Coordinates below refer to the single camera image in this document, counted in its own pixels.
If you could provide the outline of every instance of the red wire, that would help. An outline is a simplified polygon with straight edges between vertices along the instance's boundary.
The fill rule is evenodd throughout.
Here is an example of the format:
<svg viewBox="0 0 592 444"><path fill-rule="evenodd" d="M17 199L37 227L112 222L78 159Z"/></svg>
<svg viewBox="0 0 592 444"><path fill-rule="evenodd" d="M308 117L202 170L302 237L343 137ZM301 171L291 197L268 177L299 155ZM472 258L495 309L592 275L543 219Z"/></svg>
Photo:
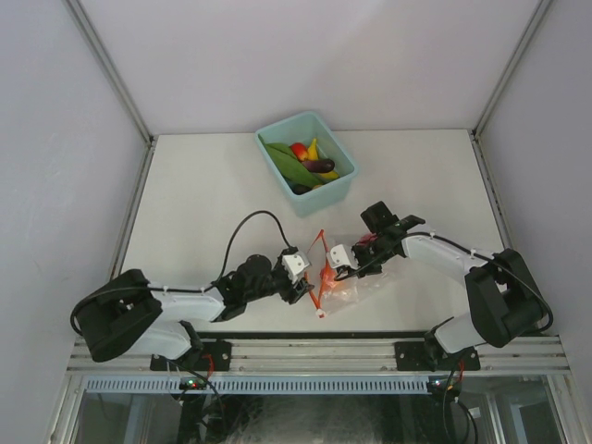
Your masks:
<svg viewBox="0 0 592 444"><path fill-rule="evenodd" d="M461 375L459 376L459 382L463 382L464 379L464 360L461 361Z"/></svg>
<svg viewBox="0 0 592 444"><path fill-rule="evenodd" d="M207 371L207 378L209 379L210 376L214 373L214 358L210 353L205 354L203 358L206 358L210 362L210 368Z"/></svg>

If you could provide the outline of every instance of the green leaf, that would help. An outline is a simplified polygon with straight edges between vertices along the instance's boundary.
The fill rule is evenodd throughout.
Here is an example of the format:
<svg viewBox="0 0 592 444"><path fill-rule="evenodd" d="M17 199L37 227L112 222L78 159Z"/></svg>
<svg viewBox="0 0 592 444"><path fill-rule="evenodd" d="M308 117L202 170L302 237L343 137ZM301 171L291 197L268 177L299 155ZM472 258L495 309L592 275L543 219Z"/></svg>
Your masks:
<svg viewBox="0 0 592 444"><path fill-rule="evenodd" d="M274 150L278 150L283 154L287 154L294 159L298 159L298 157L296 157L296 154L294 154L292 152L292 150L290 149L290 147L286 143L279 143L279 142L267 143L263 140L263 136L261 134L258 134L258 137L259 137L259 141L261 141L261 143L263 144L263 146L265 148L273 148Z"/></svg>
<svg viewBox="0 0 592 444"><path fill-rule="evenodd" d="M268 146L269 148L273 148L274 150L278 150L283 154L287 154L292 159L298 160L298 157L296 157L296 154L294 154L292 152L291 148L286 143L266 143L265 146Z"/></svg>
<svg viewBox="0 0 592 444"><path fill-rule="evenodd" d="M315 185L322 184L323 182L308 171L297 159L284 154L274 148L265 146L269 157L276 164L277 169L283 177L293 182L306 185L309 188L313 188Z"/></svg>

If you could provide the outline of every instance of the black cable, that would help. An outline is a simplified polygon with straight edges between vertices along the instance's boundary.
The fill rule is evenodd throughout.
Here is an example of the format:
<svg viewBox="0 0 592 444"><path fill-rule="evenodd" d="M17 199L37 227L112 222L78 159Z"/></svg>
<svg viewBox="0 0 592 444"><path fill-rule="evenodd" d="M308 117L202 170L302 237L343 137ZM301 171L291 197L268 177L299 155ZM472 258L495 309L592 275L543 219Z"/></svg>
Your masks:
<svg viewBox="0 0 592 444"><path fill-rule="evenodd" d="M462 437L462 444L466 444L466 441L469 439L470 434L471 434L471 420L467 417L466 418L466 427L464 428L464 436Z"/></svg>
<svg viewBox="0 0 592 444"><path fill-rule="evenodd" d="M333 278L333 280L335 282L340 282L340 281L345 280L345 279L354 278L354 277L358 276L361 272L363 272L365 269L371 267L372 265L376 264L377 262L380 262L385 255L387 255L386 252L384 252L383 254L379 254L377 257L375 257L374 259L372 259L367 264L362 265L360 268L357 268L357 269L349 272L347 275L345 275L343 277L340 277L339 275L337 275L337 276L335 276Z"/></svg>
<svg viewBox="0 0 592 444"><path fill-rule="evenodd" d="M448 388L450 387L450 383L452 382L452 378L454 377L454 372L456 372L456 368L459 366L461 361L464 358L464 355L470 352L472 347L467 347L464 350L459 351L459 356L454 361L452 365L452 370L450 370L450 374L448 379L446 380L446 386L444 386L444 396L442 396L442 424L444 425L444 431L446 432L446 438L448 441L454 442L454 439L450 436L450 431L448 426L446 425L446 395L448 395Z"/></svg>
<svg viewBox="0 0 592 444"><path fill-rule="evenodd" d="M242 226L244 224L246 224L247 221L251 217L254 217L257 215L268 215L271 218L273 218L276 221L277 228L279 229L279 234L281 235L281 239L284 240L284 243L286 244L286 246L288 248L291 248L291 245L288 242L288 240L286 239L286 235L284 234L284 228L281 226L281 222L279 222L279 219L276 217L276 215L274 215L272 212L267 211L267 210L254 211L254 212L250 213L248 216L246 216L244 219L242 219L242 221L239 223L239 225L234 229L232 236L230 236L230 240L228 241L228 246L226 247L226 253L224 254L224 262L222 263L222 271L220 271L220 275L214 281L214 285L216 284L216 282L218 282L218 280L220 280L224 276L224 272L226 271L226 265L228 263L228 256L230 255L230 247L232 247L232 242L234 241L234 238L236 238L237 234L239 234L239 231L241 230Z"/></svg>
<svg viewBox="0 0 592 444"><path fill-rule="evenodd" d="M428 237L433 237L434 239L438 240L438 241L443 241L448 243L448 245L452 245L454 248L457 248L459 250L461 250L464 253L467 254L471 254L471 250L469 250L468 248L463 247L462 245L459 245L458 243L456 243L453 240L450 239L446 239L443 238L442 236L438 236L438 235L434 235L432 236L430 233L426 233L426 232L415 232L415 233L410 233L407 237L411 237L414 235L422 235L422 236L428 236ZM518 281L523 287L525 287L528 291L530 291L533 296L535 296L535 298L538 300L538 303L540 303L545 311L545 315L547 315L548 320L547 320L547 324L544 325L541 328L537 328L535 330L528 330L527 333L542 333L545 330L548 330L549 328L551 328L551 326L553 325L554 322L554 316L553 316L553 312L551 310L551 307L549 307L549 304L547 303L547 301L545 301L545 299L543 298L543 296L541 294L538 293L538 291L535 291L531 286L529 286L528 284L526 284L523 280L521 280L519 277L517 277L511 270L509 270L506 266L499 264L495 259L492 259L490 257L486 257L483 254L479 254L479 253L473 253L473 256L481 259L482 261L486 261L489 264L492 264L493 266L496 266L497 268L499 268L500 270L502 270L504 273L506 273L507 275L511 276L512 278L514 278L516 281Z"/></svg>
<svg viewBox="0 0 592 444"><path fill-rule="evenodd" d="M218 280L220 280L220 278L222 278L224 276L224 272L226 271L226 265L228 263L228 256L230 255L230 247L232 247L232 242L234 241L234 238L236 238L236 236L239 233L239 230L242 228L242 226L250 218L252 218L253 216L257 216L257 215L268 215L268 216L272 217L276 221L277 228L279 229L279 234L281 235L282 240L284 240L284 243L286 243L286 246L288 248L291 248L290 243L286 239L286 234L284 233L284 228L281 226L281 223L279 222L279 219L276 217L276 215L274 215L273 213L271 213L270 211L267 211L267 210L258 210L253 213L250 213L248 216L246 216L244 219L242 219L242 221L239 223L239 225L235 228L234 232L232 233L230 240L228 241L228 246L226 249L226 253L224 255L224 263L222 264L222 271L220 272L220 275L217 277L217 279L211 285L202 289L201 290L202 293L205 293L205 292L208 292L209 290L211 290L215 286L216 282L218 282ZM80 310L82 310L82 308L84 308L88 303L92 302L94 300L94 298L97 298L99 296L103 296L104 294L114 293L117 291L126 291L126 290L164 291L165 289L154 289L154 288L147 288L147 287L138 286L138 287L124 287L124 288L119 288L119 289L110 289L110 290L105 290L105 291L101 291L98 293L93 293L90 296L87 296L83 300L79 301L76 304L76 306L74 307L74 309L72 310L72 313L70 314L70 325L72 326L72 329L76 333L78 333L79 335L82 336L82 332L80 331L80 329L76 325L75 319L76 319L76 316L78 315L78 313L80 312ZM188 293L195 292L195 290L184 290L184 289L166 289L166 291L175 291L175 292L181 292L181 293L182 292L188 292Z"/></svg>
<svg viewBox="0 0 592 444"><path fill-rule="evenodd" d="M412 238L412 237L416 237L416 236L428 237L428 238L436 239L438 241L442 241L442 242L448 243L448 245L452 245L454 248L462 251L463 253L467 253L467 254L471 254L472 253L470 249L468 249L466 247L463 247L461 244L455 242L454 240L446 239L446 238L443 238L442 236L438 236L438 235L432 235L431 233L428 233L426 231L415 231L413 233L407 233L407 234L405 234L405 236L401 237L400 242L403 242L403 240L405 240L407 238ZM338 275L333 280L339 282L341 280L345 280L345 279L349 279L349 278L354 278L354 277L358 276L361 271L364 271L366 268L368 268L368 267L374 265L375 263L381 261L383 256L384 256L384 254L381 254L381 255L375 257L374 259L372 259L366 265L363 265L360 268L351 271L346 276L339 277L339 275ZM527 331L525 331L525 333L528 333L528 334L542 333L543 331L546 331L549 328L551 328L551 326L553 325L553 322L554 322L553 311L551 310L551 307L549 306L549 304L547 303L547 301L545 301L545 299L543 298L543 296L540 293L538 293L538 291L535 291L531 286L529 286L522 279L520 279L519 277L517 277L506 266L504 266L502 264L499 264L495 259L492 259L490 257L486 257L483 254L479 254L479 253L473 253L473 256L476 257L476 258L478 258L478 259L481 259L482 261L486 261L489 264L492 264L493 266L499 268L504 273L506 273L507 275L509 275L510 277L512 277L513 279L515 279L516 281L518 281L523 287L525 287L528 291L530 291L533 294L533 296L535 296L535 298L538 300L538 303L540 303L540 305L543 307L543 310L545 311L544 315L546 315L547 318L548 318L547 319L547 324L545 324L543 327L536 328L534 330L527 330Z"/></svg>
<svg viewBox="0 0 592 444"><path fill-rule="evenodd" d="M82 336L82 332L80 331L80 329L78 328L78 326L76 325L76 322L75 322L76 316L78 315L80 310L82 310L87 304L94 301L95 298L98 298L99 296L103 296L104 294L116 293L118 291L128 291L128 290L150 290L150 291L152 291L152 290L159 290L159 289L152 289L150 287L136 286L136 287L120 287L118 289L110 289L110 290L100 291L98 293L93 293L93 294L87 296L86 298L82 299L81 301L79 301L76 304L76 306L74 307L74 309L72 310L72 313L70 314L70 325L72 326L72 329L76 333L78 333L79 335Z"/></svg>
<svg viewBox="0 0 592 444"><path fill-rule="evenodd" d="M475 419L471 415L471 412L469 412L469 409L466 405L464 405L461 401L456 401L456 403L459 404L459 407L461 407L461 409L467 415L468 419L471 421L471 424L473 425L473 433L475 434L475 444L479 444L479 430L477 429L477 423L475 422ZM467 434L464 440L462 441L462 444L464 444L464 442L466 442L468 438L469 435Z"/></svg>
<svg viewBox="0 0 592 444"><path fill-rule="evenodd" d="M228 425L226 422L226 415L224 414L224 404L222 403L222 397L220 396L220 393L218 392L218 390L216 390L216 387L214 386L214 384L212 384L207 377L202 376L199 373L196 373L193 370L190 370L189 368L184 367L181 364L177 364L174 361L171 361L170 359L166 358L165 356L161 356L161 357L165 361L167 361L169 364L173 364L177 368L180 368L181 370L183 370L184 372L187 372L187 373L197 377L198 379L203 381L205 383L205 385L207 387L209 387L214 392L214 394L216 395L216 399L218 401L218 405L220 407L220 416L222 417L222 426L224 427L224 432L227 434L228 433Z"/></svg>

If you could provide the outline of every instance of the glass panel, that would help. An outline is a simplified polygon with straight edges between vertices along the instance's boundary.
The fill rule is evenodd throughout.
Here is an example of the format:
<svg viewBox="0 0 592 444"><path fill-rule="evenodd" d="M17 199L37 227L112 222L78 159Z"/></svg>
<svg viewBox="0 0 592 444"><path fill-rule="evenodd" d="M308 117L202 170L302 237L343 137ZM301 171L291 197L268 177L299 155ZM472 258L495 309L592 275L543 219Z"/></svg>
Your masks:
<svg viewBox="0 0 592 444"><path fill-rule="evenodd" d="M467 377L461 384L461 404L447 402L444 412L426 395L225 395L228 432L211 396L86 393L74 442L448 444L444 413L453 442L473 443L461 405L475 419L480 443L563 442L540 378Z"/></svg>

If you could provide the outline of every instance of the toy fruit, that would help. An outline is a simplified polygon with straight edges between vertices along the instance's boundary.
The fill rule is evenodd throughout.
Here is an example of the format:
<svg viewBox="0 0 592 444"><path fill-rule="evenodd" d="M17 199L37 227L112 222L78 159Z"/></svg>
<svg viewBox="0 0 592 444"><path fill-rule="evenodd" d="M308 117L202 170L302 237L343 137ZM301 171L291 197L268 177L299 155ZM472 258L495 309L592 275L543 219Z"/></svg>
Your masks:
<svg viewBox="0 0 592 444"><path fill-rule="evenodd" d="M319 176L325 180L339 179L337 171L329 171L328 173L319 173Z"/></svg>
<svg viewBox="0 0 592 444"><path fill-rule="evenodd" d="M311 189L309 187L307 187L306 185L301 185L300 183L297 183L295 185L292 185L290 187L292 189L292 192L294 194L305 194L306 192L310 191Z"/></svg>
<svg viewBox="0 0 592 444"><path fill-rule="evenodd" d="M335 168L335 162L331 159L305 160L302 164L311 173L328 173Z"/></svg>
<svg viewBox="0 0 592 444"><path fill-rule="evenodd" d="M290 149L290 147L286 144L286 143L266 143L263 140L263 137L261 136L261 134L259 134L259 140L261 141L261 143L267 147L267 148L273 148L274 150L278 150L283 154L287 154L292 158L296 158L296 156L294 155L294 153L292 152L292 150Z"/></svg>
<svg viewBox="0 0 592 444"><path fill-rule="evenodd" d="M308 160L318 160L318 150L316 149L316 138L313 139L311 146L308 147Z"/></svg>
<svg viewBox="0 0 592 444"><path fill-rule="evenodd" d="M265 150L284 178L294 183L306 185L308 188L313 188L314 185L321 183L321 180L308 171L298 160L267 145Z"/></svg>
<svg viewBox="0 0 592 444"><path fill-rule="evenodd" d="M290 146L290 149L296 155L296 158L303 162L304 160L308 159L308 151L306 151L306 145L303 143L294 143Z"/></svg>

